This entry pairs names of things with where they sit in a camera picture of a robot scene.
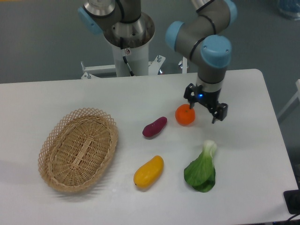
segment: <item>tangerine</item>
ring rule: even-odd
[[[189,104],[183,104],[176,110],[175,118],[180,125],[186,126],[195,120],[195,110],[190,109]]]

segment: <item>purple sweet potato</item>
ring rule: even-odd
[[[145,137],[153,137],[157,135],[167,124],[168,119],[166,117],[160,117],[153,123],[145,126],[144,130],[142,131],[142,134]]]

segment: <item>white vegetable stem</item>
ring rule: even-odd
[[[211,159],[215,155],[215,152],[217,150],[217,144],[212,140],[206,140],[203,144],[203,153],[204,155],[210,154]]]

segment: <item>bok choy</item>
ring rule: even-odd
[[[217,150],[214,141],[206,140],[199,157],[184,169],[184,180],[196,191],[208,192],[216,183],[216,170],[212,158]]]

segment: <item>yellow mango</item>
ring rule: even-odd
[[[133,177],[133,181],[138,188],[148,188],[161,175],[164,168],[164,160],[160,156],[155,156],[149,162],[142,165]]]

